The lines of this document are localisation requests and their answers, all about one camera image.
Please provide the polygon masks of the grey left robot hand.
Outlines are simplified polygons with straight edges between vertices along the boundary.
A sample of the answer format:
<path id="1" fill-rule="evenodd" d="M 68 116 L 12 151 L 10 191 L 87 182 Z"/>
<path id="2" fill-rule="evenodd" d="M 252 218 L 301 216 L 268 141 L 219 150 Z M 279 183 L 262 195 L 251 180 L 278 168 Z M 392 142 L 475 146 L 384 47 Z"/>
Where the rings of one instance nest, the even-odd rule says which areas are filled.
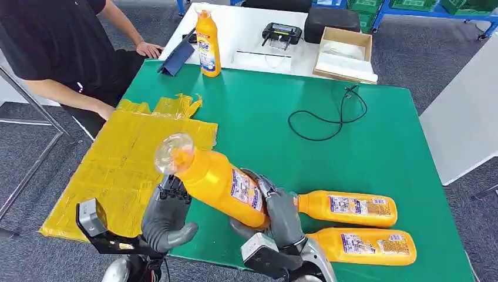
<path id="1" fill-rule="evenodd" d="M 144 240 L 158 253 L 188 243 L 196 235 L 198 224 L 186 222 L 192 197 L 181 180 L 166 175 L 155 188 L 145 209 L 141 230 Z"/>

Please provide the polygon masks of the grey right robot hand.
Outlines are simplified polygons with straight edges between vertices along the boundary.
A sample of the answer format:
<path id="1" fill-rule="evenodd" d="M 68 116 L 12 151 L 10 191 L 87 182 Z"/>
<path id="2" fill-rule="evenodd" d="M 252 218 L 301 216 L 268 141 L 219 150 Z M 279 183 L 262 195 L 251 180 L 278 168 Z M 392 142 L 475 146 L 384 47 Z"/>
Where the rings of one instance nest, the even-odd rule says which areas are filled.
<path id="1" fill-rule="evenodd" d="M 229 224 L 232 229 L 244 239 L 249 239 L 257 232 L 262 232 L 275 241 L 279 250 L 288 254 L 300 253 L 307 239 L 301 227 L 294 198 L 264 175 L 249 169 L 242 171 L 256 182 L 262 192 L 270 225 L 266 229 L 254 229 L 230 218 Z"/>

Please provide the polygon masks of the person's right hand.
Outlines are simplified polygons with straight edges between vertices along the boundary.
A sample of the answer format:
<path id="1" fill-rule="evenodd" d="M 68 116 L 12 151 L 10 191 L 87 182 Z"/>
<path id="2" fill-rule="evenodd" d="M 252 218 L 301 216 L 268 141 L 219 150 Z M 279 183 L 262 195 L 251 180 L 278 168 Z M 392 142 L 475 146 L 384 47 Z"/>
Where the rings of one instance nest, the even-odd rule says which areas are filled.
<path id="1" fill-rule="evenodd" d="M 95 106 L 95 112 L 104 120 L 109 120 L 114 111 L 115 108 L 113 106 L 110 106 L 103 102 L 99 102 Z"/>

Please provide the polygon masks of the person's left hand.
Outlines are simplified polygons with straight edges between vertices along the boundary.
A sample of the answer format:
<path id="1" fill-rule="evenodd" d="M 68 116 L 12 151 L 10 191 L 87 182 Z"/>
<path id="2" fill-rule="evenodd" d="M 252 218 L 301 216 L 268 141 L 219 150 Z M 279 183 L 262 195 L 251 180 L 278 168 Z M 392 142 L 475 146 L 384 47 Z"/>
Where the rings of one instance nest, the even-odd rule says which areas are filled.
<path id="1" fill-rule="evenodd" d="M 136 52 L 141 56 L 158 59 L 164 47 L 142 41 L 136 45 Z"/>

